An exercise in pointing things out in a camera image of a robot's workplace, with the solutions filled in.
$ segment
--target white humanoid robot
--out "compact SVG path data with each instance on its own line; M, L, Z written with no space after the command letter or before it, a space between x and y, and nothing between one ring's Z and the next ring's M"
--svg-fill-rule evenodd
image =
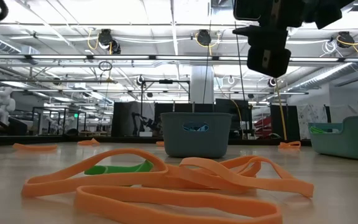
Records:
M8 125L9 113L16 109L16 102L11 98L11 87L0 87L0 121Z

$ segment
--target floor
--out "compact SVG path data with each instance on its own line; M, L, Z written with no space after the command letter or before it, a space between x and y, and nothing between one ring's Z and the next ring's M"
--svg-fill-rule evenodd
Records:
M178 164L181 160L168 157L162 148L153 144L102 143L99 147L83 147L68 142L59 144L58 151L51 154L23 154L16 152L11 146L0 147L0 223L116 223L75 210L72 206L73 194L21 198L20 191L25 179L29 177L49 174L100 152L122 147L145 149L168 164ZM358 161L319 155L310 147L303 147L298 154L287 154L278 151L275 146L230 146L224 159L244 155L267 157L295 177L313 183L314 197L308 199L297 194L266 190L251 191L239 197L277 203L282 209L284 223L358 223ZM131 166L141 161L139 157L116 156L103 160L101 164ZM268 165L263 166L258 176L277 177ZM196 215L229 215L212 209L147 206Z

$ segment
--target white column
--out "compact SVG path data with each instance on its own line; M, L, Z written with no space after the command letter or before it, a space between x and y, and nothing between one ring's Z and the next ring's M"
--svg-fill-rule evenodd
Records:
M214 103L214 74L211 66L193 66L191 68L190 101L192 103Z

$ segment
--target black cable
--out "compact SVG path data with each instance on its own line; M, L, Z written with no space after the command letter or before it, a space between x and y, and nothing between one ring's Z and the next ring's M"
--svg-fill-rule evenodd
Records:
M234 21L234 28L237 29L237 23ZM241 57L240 57L240 44L239 44L239 36L236 34L237 40L237 52L239 55L239 65L240 65L240 78L241 78L241 89L242 89L242 97L244 98L244 102L246 102L246 94L244 93L244 81L242 80L242 69L241 69Z
M209 20L209 36L211 36L211 24L212 24L212 19ZM206 90L206 81L207 81L207 76L208 76L208 59L209 59L209 52L210 52L210 45L211 43L208 44L208 47L206 48L206 67L205 67L205 82L204 82L204 95L203 95L203 104L205 104L205 90Z

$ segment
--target ceiling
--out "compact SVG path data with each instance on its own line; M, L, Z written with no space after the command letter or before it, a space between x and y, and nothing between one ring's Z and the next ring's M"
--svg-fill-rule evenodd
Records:
M20 49L22 46L31 46L39 54L108 54L96 46L96 34L101 29L111 29L111 34L121 46L123 55L205 55L208 48L200 46L194 35L200 29L210 29L213 42L218 43L211 48L214 56L247 55L249 44L247 38L232 34L235 27L248 26L252 22L237 21L235 23L231 12L223 12L208 16L209 0L29 0L27 5L20 4L20 0L6 0L9 8L8 16L0 22L0 39ZM336 37L339 31L349 31L358 42L358 11L350 11L343 18L322 30L315 24L304 24L299 29L292 30L287 43L292 57L347 57L356 51L337 48L334 50L326 42ZM17 61L0 60L0 65L8 67L20 75L6 76L9 79L30 77L30 66L9 66ZM34 66L32 74L39 73L37 78L105 80L110 75L118 84L87 83L88 90L136 90L136 78L142 75L145 79L159 80L188 80L192 75L190 64L163 63L159 66L148 67L115 67L110 72L102 72L95 68L81 67L44 67ZM308 68L316 70L320 65L310 65ZM300 66L291 66L284 76L283 82L295 82L307 75L300 72ZM240 67L236 64L214 64L213 72L223 91L238 91L242 89L240 82ZM249 70L242 66L244 89L246 91L272 91L267 86L268 76ZM44 83L42 88L72 88L67 85L54 86ZM179 90L179 85L154 84L150 90ZM134 96L127 93L106 93L110 100L133 100ZM164 93L154 96L154 100L186 99L186 94Z

